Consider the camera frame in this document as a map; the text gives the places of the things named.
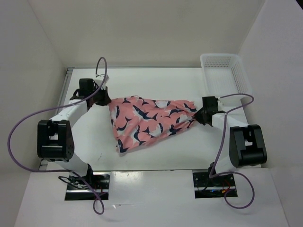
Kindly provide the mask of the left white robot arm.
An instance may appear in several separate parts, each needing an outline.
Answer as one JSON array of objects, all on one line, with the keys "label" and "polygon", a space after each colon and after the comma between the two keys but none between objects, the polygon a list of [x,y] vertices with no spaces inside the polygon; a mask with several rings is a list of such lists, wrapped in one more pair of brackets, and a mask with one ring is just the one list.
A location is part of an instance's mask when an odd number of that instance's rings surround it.
[{"label": "left white robot arm", "polygon": [[78,184],[89,189],[94,185],[92,167],[75,153],[72,127],[93,105],[106,106],[111,103],[106,83],[108,75],[97,75],[97,79],[80,79],[66,107],[49,120],[37,125],[37,154],[39,158],[55,162],[71,171]]}]

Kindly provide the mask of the pink shark print shorts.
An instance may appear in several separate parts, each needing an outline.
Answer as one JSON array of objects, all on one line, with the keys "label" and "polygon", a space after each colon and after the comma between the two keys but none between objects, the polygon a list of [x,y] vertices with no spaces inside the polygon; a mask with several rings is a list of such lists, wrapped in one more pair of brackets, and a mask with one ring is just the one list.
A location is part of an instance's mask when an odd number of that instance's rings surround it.
[{"label": "pink shark print shorts", "polygon": [[197,112],[187,100],[153,100],[140,96],[113,99],[109,105],[120,154],[137,150],[190,129]]}]

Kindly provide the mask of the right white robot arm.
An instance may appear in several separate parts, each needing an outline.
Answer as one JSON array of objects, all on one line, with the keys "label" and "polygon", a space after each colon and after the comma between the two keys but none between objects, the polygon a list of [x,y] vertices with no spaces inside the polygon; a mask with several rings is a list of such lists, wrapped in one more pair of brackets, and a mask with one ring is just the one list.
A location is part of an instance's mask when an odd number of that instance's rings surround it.
[{"label": "right white robot arm", "polygon": [[[229,110],[220,110],[219,102],[232,96],[246,96],[251,100]],[[249,94],[230,94],[222,97],[206,96],[202,98],[202,108],[194,114],[194,119],[202,125],[222,131],[222,139],[208,176],[208,182],[218,186],[224,181],[224,175],[234,174],[237,169],[257,166],[267,162],[267,150],[262,129],[257,124],[241,122],[230,114],[252,104],[254,97]]]}]

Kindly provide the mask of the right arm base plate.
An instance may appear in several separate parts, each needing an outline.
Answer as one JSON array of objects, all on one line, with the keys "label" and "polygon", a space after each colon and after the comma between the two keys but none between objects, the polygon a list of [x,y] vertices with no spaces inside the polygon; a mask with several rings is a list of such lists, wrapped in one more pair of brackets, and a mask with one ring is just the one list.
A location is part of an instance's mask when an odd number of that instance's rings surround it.
[{"label": "right arm base plate", "polygon": [[205,171],[193,171],[193,184],[196,199],[237,197],[233,175],[223,175],[210,179]]}]

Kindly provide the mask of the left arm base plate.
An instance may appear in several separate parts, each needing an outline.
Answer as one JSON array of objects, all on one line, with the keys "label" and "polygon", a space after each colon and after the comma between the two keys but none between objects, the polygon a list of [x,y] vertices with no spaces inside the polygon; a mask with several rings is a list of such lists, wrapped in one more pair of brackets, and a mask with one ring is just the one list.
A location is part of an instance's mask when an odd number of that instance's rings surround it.
[{"label": "left arm base plate", "polygon": [[[73,176],[59,176],[59,180],[67,184],[65,200],[66,201],[88,201],[95,200],[95,194],[89,189],[89,187],[80,179]],[[110,174],[97,174],[94,175],[93,182],[91,184],[92,189],[101,197],[102,200],[108,200],[109,198],[109,183]]]}]

